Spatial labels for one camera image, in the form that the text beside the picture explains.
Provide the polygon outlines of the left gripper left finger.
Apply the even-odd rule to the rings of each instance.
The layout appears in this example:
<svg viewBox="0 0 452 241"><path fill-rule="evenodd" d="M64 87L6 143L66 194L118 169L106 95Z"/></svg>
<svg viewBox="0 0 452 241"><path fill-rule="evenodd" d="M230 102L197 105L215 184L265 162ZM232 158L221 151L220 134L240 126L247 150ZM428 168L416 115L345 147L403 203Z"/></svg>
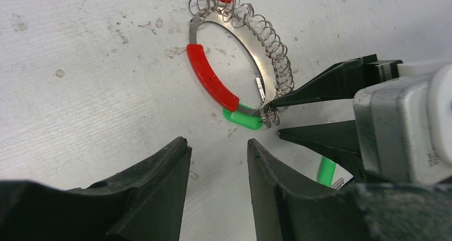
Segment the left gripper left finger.
<svg viewBox="0 0 452 241"><path fill-rule="evenodd" d="M179 240L191 154L180 136L121 172L68 192L104 240Z"/></svg>

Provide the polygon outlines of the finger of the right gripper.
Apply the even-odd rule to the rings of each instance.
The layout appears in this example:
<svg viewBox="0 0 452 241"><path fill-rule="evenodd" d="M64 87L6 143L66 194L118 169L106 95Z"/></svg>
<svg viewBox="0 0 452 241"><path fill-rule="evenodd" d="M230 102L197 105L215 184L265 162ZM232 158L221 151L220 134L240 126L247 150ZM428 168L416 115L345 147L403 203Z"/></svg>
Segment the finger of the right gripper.
<svg viewBox="0 0 452 241"><path fill-rule="evenodd" d="M284 128L279 130L279 137L338 163L353 175L355 182L385 182L365 170L354 120Z"/></svg>
<svg viewBox="0 0 452 241"><path fill-rule="evenodd" d="M336 63L298 89L274 99L270 106L283 108L314 102L352 99L361 89L399 77L402 60L379 60L372 54Z"/></svg>

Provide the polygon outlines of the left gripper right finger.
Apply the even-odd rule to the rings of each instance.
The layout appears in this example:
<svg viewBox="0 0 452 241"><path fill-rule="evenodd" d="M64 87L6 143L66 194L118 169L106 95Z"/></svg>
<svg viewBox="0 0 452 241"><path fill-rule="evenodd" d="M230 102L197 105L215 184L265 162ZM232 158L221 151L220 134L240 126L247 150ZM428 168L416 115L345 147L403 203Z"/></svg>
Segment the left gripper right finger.
<svg viewBox="0 0 452 241"><path fill-rule="evenodd" d="M247 144L257 240L354 240L353 198L321 185L272 156L257 140Z"/></svg>

